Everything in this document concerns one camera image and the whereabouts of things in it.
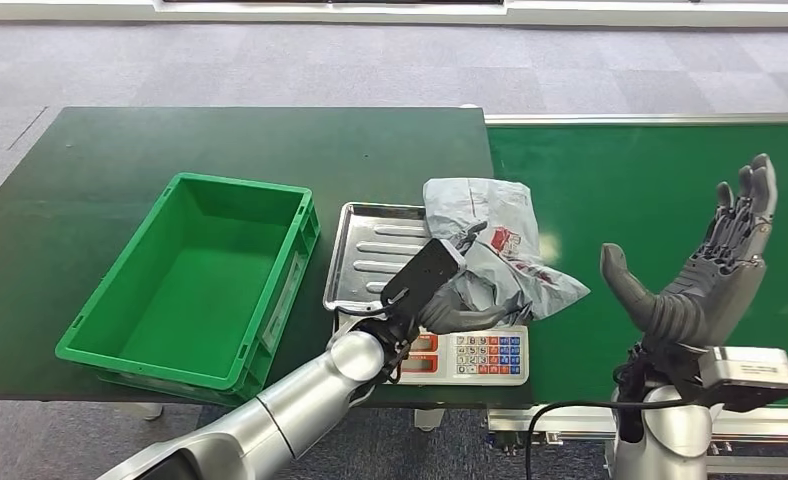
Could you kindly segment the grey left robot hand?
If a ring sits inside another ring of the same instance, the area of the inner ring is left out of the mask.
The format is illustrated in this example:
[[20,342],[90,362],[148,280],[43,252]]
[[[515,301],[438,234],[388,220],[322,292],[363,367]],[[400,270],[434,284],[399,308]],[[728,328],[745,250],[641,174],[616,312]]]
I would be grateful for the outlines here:
[[480,240],[486,220],[431,215],[427,226],[434,238],[446,240],[464,259],[465,270],[442,287],[421,311],[420,323],[430,332],[451,334],[525,323],[531,301],[510,266]]

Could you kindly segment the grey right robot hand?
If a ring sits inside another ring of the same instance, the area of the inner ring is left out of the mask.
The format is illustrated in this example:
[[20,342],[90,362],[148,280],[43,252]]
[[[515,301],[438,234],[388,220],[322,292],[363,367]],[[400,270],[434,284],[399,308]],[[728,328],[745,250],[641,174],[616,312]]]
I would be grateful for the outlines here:
[[723,344],[752,303],[766,272],[763,252],[778,201],[770,157],[738,172],[739,191],[721,182],[701,244],[660,292],[645,287],[617,244],[601,247],[600,272],[629,319],[647,338],[695,347]]

